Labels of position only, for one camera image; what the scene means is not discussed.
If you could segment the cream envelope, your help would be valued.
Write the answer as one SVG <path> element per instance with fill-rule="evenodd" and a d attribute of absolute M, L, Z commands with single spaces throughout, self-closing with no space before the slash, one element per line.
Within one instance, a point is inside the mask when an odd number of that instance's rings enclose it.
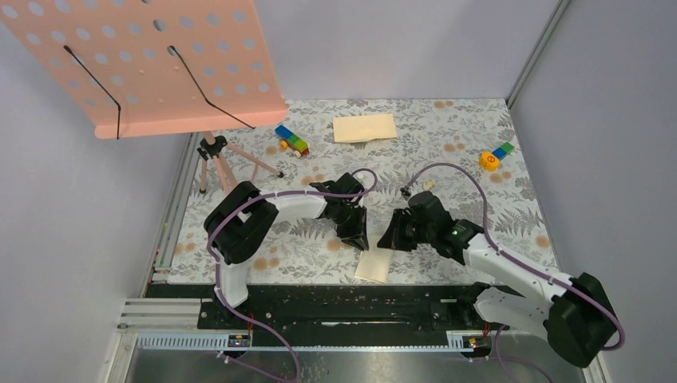
<path fill-rule="evenodd" d="M 341 116 L 333 119 L 335 143 L 362 143 L 397 138 L 392 114 Z"/>

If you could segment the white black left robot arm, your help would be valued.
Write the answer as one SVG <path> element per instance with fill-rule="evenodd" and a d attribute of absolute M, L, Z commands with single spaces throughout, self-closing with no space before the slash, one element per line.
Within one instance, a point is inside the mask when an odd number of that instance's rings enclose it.
<path fill-rule="evenodd" d="M 362 198 L 369 192 L 348 172 L 338 180 L 312 183 L 295 191 L 261 191 L 250 181 L 235 186 L 204 221 L 207 250 L 216 261 L 215 293 L 221 301 L 217 318 L 230 328 L 247 320 L 246 262 L 278 222 L 326 219 L 335 225 L 342 243 L 368 250 Z"/>

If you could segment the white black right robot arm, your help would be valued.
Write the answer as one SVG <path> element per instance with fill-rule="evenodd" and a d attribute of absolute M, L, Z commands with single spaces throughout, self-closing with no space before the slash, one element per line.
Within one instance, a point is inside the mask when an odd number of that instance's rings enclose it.
<path fill-rule="evenodd" d="M 485 322 L 507 325 L 545 340 L 566 362 L 588 367 L 617 332 L 616 313 L 599 279 L 547 270 L 522 255 L 508 257 L 485 229 L 453 219 L 430 191 L 402 189 L 406 208 L 394 210 L 378 247 L 411 252 L 431 246 L 438 255 L 484 272 L 512 289 L 501 292 L 483 282 L 466 291 L 459 321 L 476 329 Z"/>

